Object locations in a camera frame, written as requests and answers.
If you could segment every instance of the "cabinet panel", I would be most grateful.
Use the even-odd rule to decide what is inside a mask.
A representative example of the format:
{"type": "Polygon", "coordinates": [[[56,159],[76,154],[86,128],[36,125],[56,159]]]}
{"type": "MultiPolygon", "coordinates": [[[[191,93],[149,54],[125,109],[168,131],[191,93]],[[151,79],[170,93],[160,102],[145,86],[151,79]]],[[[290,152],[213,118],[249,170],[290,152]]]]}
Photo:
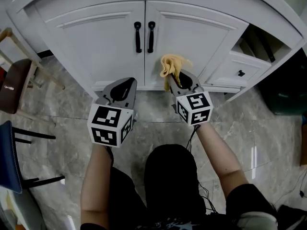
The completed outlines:
{"type": "Polygon", "coordinates": [[[121,78],[144,86],[144,1],[98,4],[45,21],[66,57],[93,90],[121,78]],[[141,53],[136,52],[140,22],[141,53]]]}
{"type": "Polygon", "coordinates": [[[194,5],[147,1],[145,18],[145,85],[163,86],[160,59],[179,54],[193,63],[185,68],[204,83],[227,56],[248,23],[194,5]],[[149,22],[153,29],[153,52],[149,53],[149,22]]]}

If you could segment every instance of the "rag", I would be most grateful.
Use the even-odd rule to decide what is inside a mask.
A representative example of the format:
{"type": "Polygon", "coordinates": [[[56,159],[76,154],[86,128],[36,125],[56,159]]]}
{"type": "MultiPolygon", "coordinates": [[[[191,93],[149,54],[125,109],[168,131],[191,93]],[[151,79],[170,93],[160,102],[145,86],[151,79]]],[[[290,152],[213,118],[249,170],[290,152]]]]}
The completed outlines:
{"type": "Polygon", "coordinates": [[[162,64],[163,70],[161,71],[160,76],[162,78],[165,78],[164,89],[166,91],[170,90],[169,83],[166,78],[168,74],[173,74],[176,81],[181,86],[179,74],[182,69],[182,65],[184,63],[188,64],[189,66],[192,66],[192,62],[190,62],[188,59],[184,59],[180,55],[168,54],[168,55],[162,56],[161,64],[162,64]]]}

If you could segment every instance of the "black cabinet handle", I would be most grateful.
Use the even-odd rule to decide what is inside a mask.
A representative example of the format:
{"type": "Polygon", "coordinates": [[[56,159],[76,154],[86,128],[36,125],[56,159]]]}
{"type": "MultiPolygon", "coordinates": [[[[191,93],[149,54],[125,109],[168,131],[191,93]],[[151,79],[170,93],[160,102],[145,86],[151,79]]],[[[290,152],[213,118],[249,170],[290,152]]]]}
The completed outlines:
{"type": "Polygon", "coordinates": [[[152,53],[154,50],[154,27],[155,27],[155,22],[150,21],[148,23],[148,27],[150,29],[150,35],[149,35],[149,49],[148,49],[148,53],[152,53]]]}
{"type": "Polygon", "coordinates": [[[134,28],[135,28],[135,45],[136,45],[136,52],[141,53],[141,39],[140,39],[140,28],[141,28],[141,22],[135,22],[134,28]]]}
{"type": "Polygon", "coordinates": [[[238,76],[243,77],[244,75],[245,75],[245,73],[242,70],[240,70],[238,76]]]}

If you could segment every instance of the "marble floor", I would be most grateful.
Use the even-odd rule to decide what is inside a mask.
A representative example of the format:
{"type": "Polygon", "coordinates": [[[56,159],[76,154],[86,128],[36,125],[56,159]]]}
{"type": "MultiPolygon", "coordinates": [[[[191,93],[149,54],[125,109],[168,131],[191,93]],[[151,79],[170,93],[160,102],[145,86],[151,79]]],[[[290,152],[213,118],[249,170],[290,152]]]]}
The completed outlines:
{"type": "MultiPolygon", "coordinates": [[[[43,86],[27,90],[23,109],[53,120],[56,127],[1,112],[0,123],[11,120],[15,127],[57,137],[56,140],[34,138],[31,145],[17,143],[18,161],[26,179],[66,176],[65,184],[53,183],[31,191],[49,229],[78,229],[80,192],[92,146],[86,122],[93,100],[55,57],[43,59],[42,64],[64,82],[66,89],[62,91],[38,75],[36,80],[43,86]]],[[[222,93],[210,96],[214,104],[212,125],[238,156],[248,180],[276,207],[287,204],[307,210],[307,199],[298,195],[306,169],[299,167],[300,117],[274,116],[256,88],[230,103],[225,103],[222,93]]],[[[162,144],[186,146],[191,135],[191,129],[180,121],[171,104],[170,93],[137,92],[137,122],[124,145],[113,149],[114,166],[133,179],[143,200],[147,156],[162,144]]],[[[219,180],[196,136],[192,141],[192,153],[200,183],[209,190],[217,211],[224,213],[225,199],[219,180]]],[[[306,183],[302,189],[307,193],[306,183]]]]}

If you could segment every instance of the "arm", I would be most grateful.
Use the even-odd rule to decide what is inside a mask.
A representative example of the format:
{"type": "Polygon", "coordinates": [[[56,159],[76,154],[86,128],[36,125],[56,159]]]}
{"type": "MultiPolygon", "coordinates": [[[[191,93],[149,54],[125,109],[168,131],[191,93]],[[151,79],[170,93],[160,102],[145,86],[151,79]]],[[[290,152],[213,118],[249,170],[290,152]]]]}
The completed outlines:
{"type": "Polygon", "coordinates": [[[94,144],[81,192],[81,224],[93,223],[109,229],[111,162],[105,146],[94,144]]]}
{"type": "Polygon", "coordinates": [[[236,187],[248,184],[235,154],[210,123],[202,124],[197,129],[197,135],[220,179],[225,198],[236,187]]]}

